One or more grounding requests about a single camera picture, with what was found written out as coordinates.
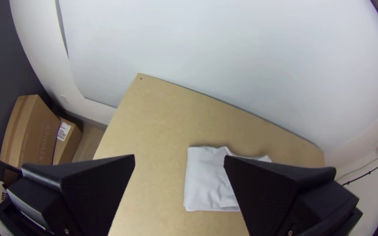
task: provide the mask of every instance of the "white cloth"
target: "white cloth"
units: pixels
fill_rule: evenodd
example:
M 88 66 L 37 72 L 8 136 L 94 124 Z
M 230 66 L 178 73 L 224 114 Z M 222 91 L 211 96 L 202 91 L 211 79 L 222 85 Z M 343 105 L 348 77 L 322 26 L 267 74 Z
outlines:
M 187 211 L 240 211 L 224 169 L 224 157 L 226 155 L 236 156 L 225 146 L 220 148 L 207 146 L 188 148 L 183 199 L 183 206 Z M 271 162 L 268 156 L 249 159 Z

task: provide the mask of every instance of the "black cable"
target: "black cable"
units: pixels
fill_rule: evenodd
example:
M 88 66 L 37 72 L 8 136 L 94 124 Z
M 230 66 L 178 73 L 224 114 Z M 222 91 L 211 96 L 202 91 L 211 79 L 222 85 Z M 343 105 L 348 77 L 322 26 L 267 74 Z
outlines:
M 337 179 L 336 181 L 339 181 L 340 179 L 344 178 L 345 176 L 347 176 L 347 175 L 349 175 L 349 174 L 352 174 L 352 173 L 354 173 L 354 172 L 357 172 L 357 171 L 363 169 L 364 167 L 370 165 L 371 163 L 373 163 L 373 162 L 375 162 L 375 161 L 377 161 L 377 160 L 378 160 L 378 158 L 372 160 L 370 163 L 368 163 L 367 165 L 361 167 L 360 169 L 356 169 L 356 170 L 354 170 L 354 171 L 351 171 L 351 172 L 349 172 L 349 173 L 346 173 L 345 175 L 341 176 L 341 178 Z
M 364 176 L 366 176 L 366 175 L 368 175 L 368 174 L 371 174 L 373 171 L 375 171 L 375 170 L 377 170 L 377 169 L 378 169 L 378 167 L 376 167 L 376 168 L 374 168 L 374 169 L 368 171 L 367 173 L 361 175 L 360 177 L 357 177 L 357 178 L 355 178 L 355 179 L 353 179 L 353 180 L 350 180 L 350 181 L 348 181 L 348 182 L 346 182 L 346 183 L 343 183 L 342 186 L 348 185 L 348 184 L 350 184 L 350 183 L 352 183 L 352 182 L 354 182 L 354 181 L 356 181 L 356 180 L 359 180 L 359 179 L 361 179 L 362 177 L 364 177 Z

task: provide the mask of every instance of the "white wall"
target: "white wall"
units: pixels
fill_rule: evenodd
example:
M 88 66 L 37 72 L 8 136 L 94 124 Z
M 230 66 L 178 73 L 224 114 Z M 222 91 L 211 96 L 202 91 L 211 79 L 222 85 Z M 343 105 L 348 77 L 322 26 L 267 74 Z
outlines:
M 55 1 L 10 0 L 10 6 L 24 52 L 46 91 L 69 112 L 108 124 L 115 109 L 85 99 L 75 85 Z
M 343 168 L 338 168 L 337 176 L 340 177 L 343 174 L 356 170 L 376 159 L 377 157 L 378 151 L 374 150 L 357 162 L 354 162 Z M 378 161 L 374 162 L 363 170 L 345 176 L 338 182 L 341 184 L 345 183 L 348 180 L 352 180 L 368 172 L 376 166 L 378 166 Z M 351 236 L 373 235 L 378 226 L 378 169 L 372 172 L 370 175 L 367 175 L 366 177 L 357 180 L 350 185 L 347 185 L 346 188 L 353 192 L 360 199 L 357 207 L 363 212 L 363 216 L 352 231 Z
M 116 106 L 137 72 L 249 111 L 326 153 L 378 119 L 367 0 L 60 0 L 83 95 Z

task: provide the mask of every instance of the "black mesh surface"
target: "black mesh surface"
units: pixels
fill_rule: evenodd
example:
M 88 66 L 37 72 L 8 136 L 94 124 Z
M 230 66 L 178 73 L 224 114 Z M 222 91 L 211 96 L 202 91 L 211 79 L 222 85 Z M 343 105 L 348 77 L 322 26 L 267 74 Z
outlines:
M 238 159 L 224 166 L 249 234 L 275 235 L 297 195 L 295 181 Z

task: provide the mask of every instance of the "white backdrop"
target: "white backdrop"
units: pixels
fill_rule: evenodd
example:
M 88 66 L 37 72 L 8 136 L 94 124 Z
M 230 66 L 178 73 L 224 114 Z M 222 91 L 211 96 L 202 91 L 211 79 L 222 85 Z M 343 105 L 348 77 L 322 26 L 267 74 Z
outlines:
M 81 93 L 137 72 L 264 117 L 324 151 L 378 118 L 378 15 L 362 0 L 60 0 Z

